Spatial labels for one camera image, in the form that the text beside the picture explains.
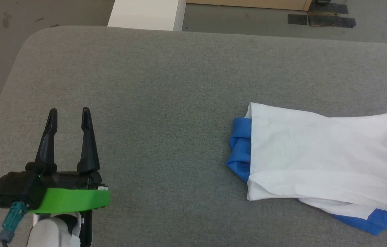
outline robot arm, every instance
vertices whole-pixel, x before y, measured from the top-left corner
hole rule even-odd
[[[9,172],[0,178],[0,208],[10,208],[0,233],[3,246],[12,241],[16,226],[27,212],[35,213],[27,246],[91,246],[92,210],[107,206],[110,194],[98,172],[99,155],[91,113],[86,107],[81,128],[82,154],[75,172],[57,172],[57,110],[52,109],[35,161],[27,163],[24,172]],[[76,215],[61,214],[68,212]]]

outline black tape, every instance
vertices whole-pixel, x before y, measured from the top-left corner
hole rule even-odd
[[[337,15],[308,15],[311,26],[335,26],[353,28],[356,26],[355,18],[345,18]]]
[[[338,14],[349,14],[348,6],[345,4],[316,4],[311,3],[309,5],[309,10],[311,12],[329,12],[329,13],[338,13]]]
[[[288,24],[308,25],[306,14],[288,14]]]

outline blue cloth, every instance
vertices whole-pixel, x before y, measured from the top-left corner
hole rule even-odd
[[[247,182],[250,176],[251,119],[239,117],[233,120],[230,147],[231,154],[227,166],[239,178]],[[341,222],[374,235],[387,229],[387,211],[381,209],[375,209],[366,220],[336,214],[332,214],[332,216]]]

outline gray table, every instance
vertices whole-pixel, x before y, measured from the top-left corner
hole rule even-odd
[[[53,107],[56,163],[75,170],[88,106],[112,193],[94,213],[94,246],[387,246],[387,231],[372,236],[296,200],[246,200],[247,186],[225,163],[232,119],[249,102],[329,117],[386,113],[387,44],[40,31],[0,97],[0,177],[33,161]],[[11,246],[23,246],[29,229],[30,217]]]

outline floor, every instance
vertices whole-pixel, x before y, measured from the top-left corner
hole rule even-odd
[[[187,5],[184,31],[289,36],[387,43],[387,0],[346,3],[355,28],[289,25],[287,14],[257,8]],[[0,0],[0,92],[24,40],[56,25],[107,25],[114,0]]]

